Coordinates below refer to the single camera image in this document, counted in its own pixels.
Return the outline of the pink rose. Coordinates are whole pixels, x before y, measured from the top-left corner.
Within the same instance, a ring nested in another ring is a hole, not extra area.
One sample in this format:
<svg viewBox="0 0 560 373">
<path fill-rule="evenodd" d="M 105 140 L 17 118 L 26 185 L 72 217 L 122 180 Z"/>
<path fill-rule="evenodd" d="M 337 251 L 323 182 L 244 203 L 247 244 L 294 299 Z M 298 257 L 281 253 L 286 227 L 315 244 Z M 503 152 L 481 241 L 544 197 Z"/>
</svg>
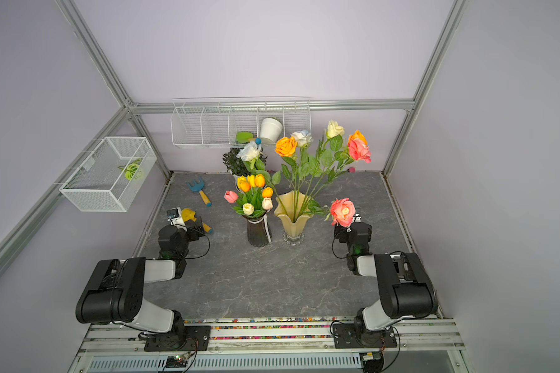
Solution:
<svg viewBox="0 0 560 373">
<path fill-rule="evenodd" d="M 321 206 L 315 200 L 308 204 L 311 213 L 324 217 L 326 221 L 331 220 L 332 225 L 348 228 L 356 214 L 356 207 L 349 198 L 336 199 L 329 205 Z"/>
<path fill-rule="evenodd" d="M 325 166 L 322 165 L 322 178 L 320 185 L 314 192 L 314 197 L 317 197 L 321 191 L 332 185 L 337 178 L 348 173 L 348 168 L 353 163 L 372 162 L 372 152 L 370 147 L 362 140 L 362 138 L 352 138 L 347 141 L 347 145 L 339 150 L 332 150 L 330 163 Z"/>
</svg>

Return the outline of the pink tulip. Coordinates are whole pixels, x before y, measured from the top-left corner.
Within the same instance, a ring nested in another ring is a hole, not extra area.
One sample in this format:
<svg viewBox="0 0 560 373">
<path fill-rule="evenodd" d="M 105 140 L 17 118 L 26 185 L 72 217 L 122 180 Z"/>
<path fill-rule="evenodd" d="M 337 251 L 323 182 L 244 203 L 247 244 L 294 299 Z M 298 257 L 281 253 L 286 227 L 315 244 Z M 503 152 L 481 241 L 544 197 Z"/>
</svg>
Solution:
<svg viewBox="0 0 560 373">
<path fill-rule="evenodd" d="M 246 195 L 241 192 L 227 191 L 224 194 L 225 200 L 231 205 L 238 214 L 243 214 L 243 206 L 247 203 Z"/>
</svg>

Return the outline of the cream tulip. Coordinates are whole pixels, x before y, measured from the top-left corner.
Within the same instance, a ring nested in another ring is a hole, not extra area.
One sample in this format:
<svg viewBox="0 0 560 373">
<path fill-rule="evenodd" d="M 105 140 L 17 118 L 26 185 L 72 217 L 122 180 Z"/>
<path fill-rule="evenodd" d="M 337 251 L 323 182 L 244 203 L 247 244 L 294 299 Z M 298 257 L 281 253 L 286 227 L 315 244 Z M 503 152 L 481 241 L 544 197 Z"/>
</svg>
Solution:
<svg viewBox="0 0 560 373">
<path fill-rule="evenodd" d="M 245 216 L 251 216 L 255 211 L 255 208 L 252 204 L 250 203 L 245 203 L 242 206 L 242 212 Z"/>
</svg>

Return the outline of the orange rose tall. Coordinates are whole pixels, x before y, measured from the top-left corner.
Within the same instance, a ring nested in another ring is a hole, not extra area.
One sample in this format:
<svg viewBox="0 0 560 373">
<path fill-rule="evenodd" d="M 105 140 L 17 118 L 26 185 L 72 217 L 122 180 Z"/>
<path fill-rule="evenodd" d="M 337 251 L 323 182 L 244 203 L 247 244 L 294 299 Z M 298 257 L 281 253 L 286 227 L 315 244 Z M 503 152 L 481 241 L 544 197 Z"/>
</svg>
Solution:
<svg viewBox="0 0 560 373">
<path fill-rule="evenodd" d="M 353 135 L 349 136 L 348 142 L 351 141 L 359 141 L 362 144 L 364 144 L 364 146 L 368 146 L 368 141 L 365 138 L 365 136 L 360 132 L 360 131 L 356 131 Z"/>
</svg>

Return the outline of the white rose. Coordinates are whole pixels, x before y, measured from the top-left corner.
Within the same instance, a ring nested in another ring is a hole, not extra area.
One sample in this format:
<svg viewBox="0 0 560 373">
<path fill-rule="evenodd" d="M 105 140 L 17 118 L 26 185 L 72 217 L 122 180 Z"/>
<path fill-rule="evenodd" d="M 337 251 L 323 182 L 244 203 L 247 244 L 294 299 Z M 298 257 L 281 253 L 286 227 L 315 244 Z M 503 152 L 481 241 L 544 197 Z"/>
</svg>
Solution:
<svg viewBox="0 0 560 373">
<path fill-rule="evenodd" d="M 308 147 L 313 141 L 312 135 L 308 130 L 296 131 L 291 134 L 299 148 Z"/>
</svg>

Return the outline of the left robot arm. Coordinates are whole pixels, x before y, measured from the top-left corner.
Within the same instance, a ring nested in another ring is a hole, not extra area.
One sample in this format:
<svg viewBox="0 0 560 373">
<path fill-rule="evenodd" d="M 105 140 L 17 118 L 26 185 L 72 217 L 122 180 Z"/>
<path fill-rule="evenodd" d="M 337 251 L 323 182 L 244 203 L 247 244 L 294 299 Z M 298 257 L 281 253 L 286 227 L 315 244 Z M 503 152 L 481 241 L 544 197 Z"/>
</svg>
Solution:
<svg viewBox="0 0 560 373">
<path fill-rule="evenodd" d="M 189 244 L 211 231 L 201 219 L 170 219 L 158 232 L 160 255 L 98 262 L 76 305 L 84 324 L 121 324 L 144 334 L 184 334 L 180 312 L 164 309 L 144 298 L 146 284 L 179 279 L 188 264 Z"/>
</svg>

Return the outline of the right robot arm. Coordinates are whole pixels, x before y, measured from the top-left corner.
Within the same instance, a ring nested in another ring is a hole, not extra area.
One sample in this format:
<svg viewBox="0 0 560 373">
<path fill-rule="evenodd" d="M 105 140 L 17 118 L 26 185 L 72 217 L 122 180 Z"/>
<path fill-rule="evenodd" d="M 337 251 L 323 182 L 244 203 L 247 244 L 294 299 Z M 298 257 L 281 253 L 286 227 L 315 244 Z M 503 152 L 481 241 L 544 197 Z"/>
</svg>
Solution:
<svg viewBox="0 0 560 373">
<path fill-rule="evenodd" d="M 364 222 L 334 226 L 334 238 L 347 245 L 348 269 L 377 283 L 379 299 L 360 309 L 354 321 L 360 336 L 387 332 L 402 320 L 424 319 L 438 309 L 436 290 L 418 254 L 372 254 L 371 234 L 372 226 Z"/>
</svg>

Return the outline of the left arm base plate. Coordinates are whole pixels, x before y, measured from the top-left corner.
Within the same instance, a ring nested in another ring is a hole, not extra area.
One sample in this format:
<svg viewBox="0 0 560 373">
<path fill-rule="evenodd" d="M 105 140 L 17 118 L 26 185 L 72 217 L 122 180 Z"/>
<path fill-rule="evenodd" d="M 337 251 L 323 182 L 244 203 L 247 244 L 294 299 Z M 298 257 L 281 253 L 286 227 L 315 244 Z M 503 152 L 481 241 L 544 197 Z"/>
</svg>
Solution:
<svg viewBox="0 0 560 373">
<path fill-rule="evenodd" d="M 146 338 L 145 352 L 206 351 L 212 328 L 185 326 L 180 334 L 155 334 Z"/>
</svg>

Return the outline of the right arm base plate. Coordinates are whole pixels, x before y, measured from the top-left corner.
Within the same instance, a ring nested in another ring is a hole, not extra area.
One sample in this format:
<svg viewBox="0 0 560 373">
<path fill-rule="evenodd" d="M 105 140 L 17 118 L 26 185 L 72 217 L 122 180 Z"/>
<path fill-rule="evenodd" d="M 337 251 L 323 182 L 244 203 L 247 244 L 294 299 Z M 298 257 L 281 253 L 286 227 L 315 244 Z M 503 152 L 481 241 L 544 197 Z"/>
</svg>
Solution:
<svg viewBox="0 0 560 373">
<path fill-rule="evenodd" d="M 370 331 L 354 323 L 333 321 L 329 331 L 334 340 L 336 349 L 385 349 L 396 348 L 398 341 L 394 333 L 378 330 Z"/>
</svg>

